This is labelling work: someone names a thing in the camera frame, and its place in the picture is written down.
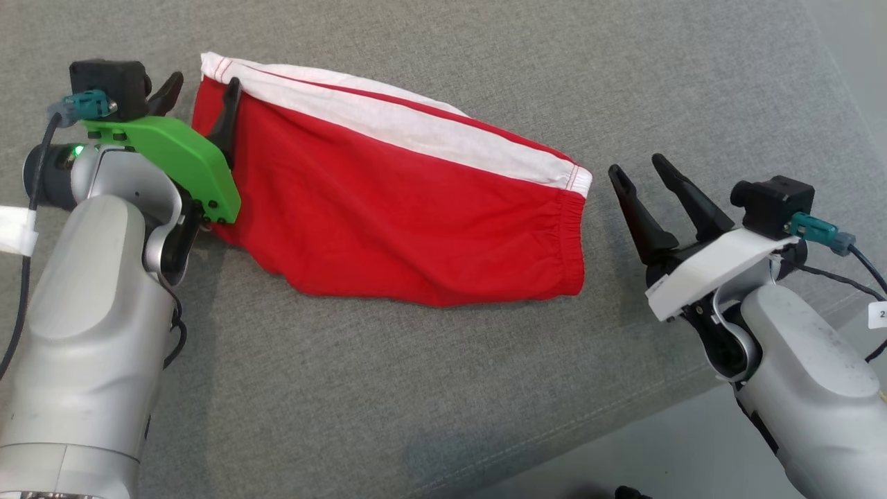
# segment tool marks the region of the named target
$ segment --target cable connector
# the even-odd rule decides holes
[[[104,118],[117,110],[117,103],[101,90],[90,90],[69,95],[46,109],[49,117],[61,115],[60,128],[67,128],[80,120]]]
[[[36,211],[0,206],[0,251],[30,257],[37,243],[36,220]]]
[[[828,246],[833,253],[841,257],[849,255],[850,246],[856,242],[855,235],[838,232],[837,226],[800,211],[791,217],[786,232],[805,241]]]

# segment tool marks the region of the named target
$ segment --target red shorts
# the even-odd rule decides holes
[[[193,127],[240,79],[237,222],[303,293],[460,305],[576,295],[592,175],[455,107],[323,69],[202,56]]]

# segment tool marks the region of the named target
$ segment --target folded red garment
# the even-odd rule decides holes
[[[455,107],[323,69],[202,56],[193,127],[243,85],[237,222],[216,226],[303,293],[461,305],[576,295],[592,175]]]

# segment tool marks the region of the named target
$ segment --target gray fabric surface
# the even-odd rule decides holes
[[[25,202],[20,165],[44,108],[68,90],[70,61],[140,59],[155,82],[181,69],[175,115],[187,118],[208,50],[392,83],[559,148],[596,176],[585,290],[546,303],[306,297],[202,237],[180,289],[191,338],[163,377],[145,497],[457,495],[711,386],[692,330],[647,309],[606,178],[613,162],[685,242],[694,231],[651,153],[724,207],[740,179],[801,179],[817,188],[814,213],[887,266],[887,219],[864,218],[884,210],[883,165],[797,1],[6,0],[0,32],[3,203]],[[39,214],[35,274],[65,218]],[[871,282],[850,259],[814,251],[811,262]],[[0,256],[4,344],[18,271]],[[817,278],[791,285],[832,321],[863,303]]]

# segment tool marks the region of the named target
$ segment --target green bracket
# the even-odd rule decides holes
[[[98,142],[132,147],[157,165],[203,203],[210,220],[232,223],[237,219],[240,195],[224,154],[187,124],[165,116],[81,123]]]

